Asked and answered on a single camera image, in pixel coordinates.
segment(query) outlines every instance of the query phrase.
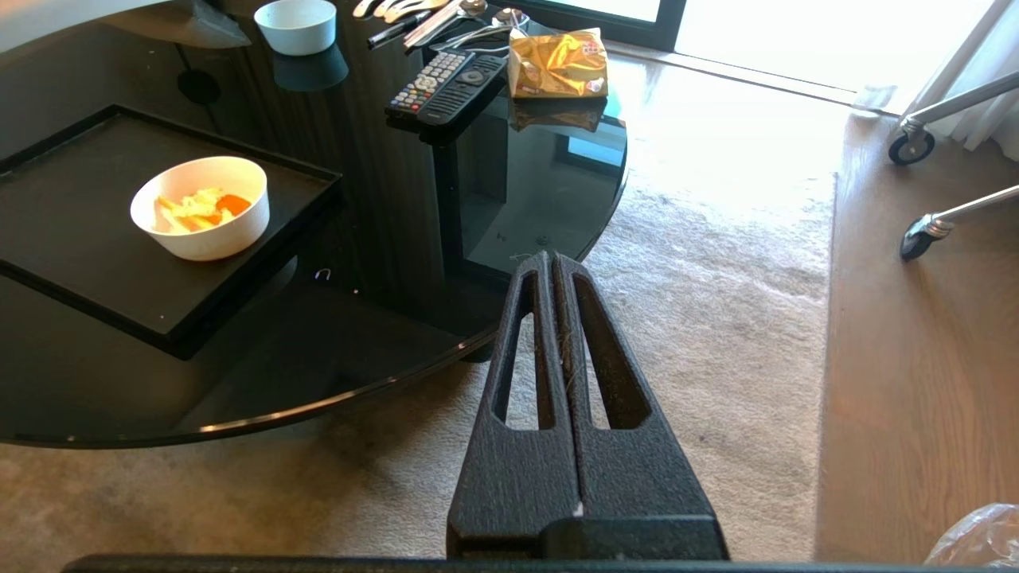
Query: black tray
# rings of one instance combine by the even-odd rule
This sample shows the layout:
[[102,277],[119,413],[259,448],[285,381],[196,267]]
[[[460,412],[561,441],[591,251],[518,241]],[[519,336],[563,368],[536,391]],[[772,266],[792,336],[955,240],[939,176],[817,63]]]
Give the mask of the black tray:
[[[131,221],[135,193],[213,155],[265,169],[271,216],[244,252],[178,259]],[[339,175],[113,105],[0,161],[0,274],[186,358],[285,262]]]

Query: black glass tabletop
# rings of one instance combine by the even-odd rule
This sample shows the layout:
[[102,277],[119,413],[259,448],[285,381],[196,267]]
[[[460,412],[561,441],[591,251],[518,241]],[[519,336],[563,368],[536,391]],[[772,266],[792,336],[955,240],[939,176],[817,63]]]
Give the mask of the black glass tabletop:
[[[448,128],[420,131],[383,108],[433,54],[399,41],[369,50],[384,24],[354,18],[356,2],[336,2],[336,43],[306,57],[268,47],[258,3],[214,4],[235,30],[147,8],[0,54],[0,158],[20,158],[0,169],[0,221],[13,217],[26,233],[0,257],[16,252],[20,267],[87,275],[94,292],[117,294],[102,300],[112,310],[92,308],[66,284],[26,278],[13,255],[0,260],[0,440],[115,448],[232,435],[484,359],[519,262],[542,250],[583,259],[615,209],[627,131],[611,95],[520,104],[496,85]],[[237,32],[250,45],[236,45]],[[119,136],[89,140],[107,133],[98,129]],[[184,150],[187,138],[202,143]],[[21,184],[58,169],[73,194],[122,202],[97,216],[76,195],[33,188],[65,198],[49,208],[76,206],[89,215],[81,225],[101,227],[105,216],[129,218],[135,178],[216,149],[266,167],[274,209],[290,206],[284,239],[246,257],[239,278],[233,267],[187,267],[216,281],[189,291],[201,304],[181,295],[194,308],[174,307],[186,335],[154,341],[115,320],[117,308],[145,314],[191,279],[173,275],[181,287],[167,289],[147,277],[139,261],[155,243],[121,221],[117,243],[74,240],[82,228],[48,216],[42,200],[34,208]],[[83,150],[94,157],[73,155]],[[85,183],[75,165],[88,165]],[[305,199],[279,195],[292,190],[274,181],[288,180],[307,187]],[[35,253],[37,243],[51,250]],[[125,244],[137,247],[130,264],[118,260]],[[219,263],[174,260],[160,272],[173,264]]]

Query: wooden floor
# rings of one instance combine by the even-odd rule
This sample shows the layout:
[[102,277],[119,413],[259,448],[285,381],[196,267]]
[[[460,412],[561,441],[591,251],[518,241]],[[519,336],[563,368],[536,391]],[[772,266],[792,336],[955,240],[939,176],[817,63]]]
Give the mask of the wooden floor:
[[833,246],[818,560],[922,562],[959,518],[1019,503],[1019,200],[903,264],[908,223],[1019,183],[994,144],[888,161],[847,125]]

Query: small white bowl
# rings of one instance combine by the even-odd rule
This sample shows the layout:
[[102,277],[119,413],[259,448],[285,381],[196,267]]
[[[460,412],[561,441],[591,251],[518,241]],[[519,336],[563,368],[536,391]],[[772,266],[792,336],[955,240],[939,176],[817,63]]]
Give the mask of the small white bowl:
[[326,0],[276,0],[256,10],[255,23],[287,56],[317,54],[336,41],[336,6]]
[[[218,187],[251,207],[232,220],[186,235],[156,230],[169,224],[156,215],[156,198],[174,203],[196,191]],[[269,193],[265,170],[242,157],[205,157],[163,171],[145,184],[130,203],[130,218],[167,251],[190,261],[215,261],[251,247],[269,225]]]

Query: carpet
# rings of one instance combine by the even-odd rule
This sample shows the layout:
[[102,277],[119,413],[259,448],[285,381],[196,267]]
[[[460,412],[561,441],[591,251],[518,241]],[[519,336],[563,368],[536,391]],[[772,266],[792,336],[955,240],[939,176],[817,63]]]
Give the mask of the carpet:
[[[656,82],[667,90],[671,81],[706,81],[691,75]],[[770,92],[745,88],[725,90],[774,103]],[[654,114],[674,101],[634,105]],[[706,113],[700,106],[634,126],[629,187],[586,264],[734,558],[806,561],[834,177],[825,161],[775,156],[816,147],[790,136],[732,168],[718,156],[729,135],[685,131],[732,108]],[[787,163],[795,167],[779,168]],[[529,350],[525,342],[518,358]],[[333,416],[215,442],[116,452],[0,446],[5,569],[56,571],[99,552],[441,557],[485,372],[455,365]],[[517,398],[511,419],[526,418],[528,403]]]

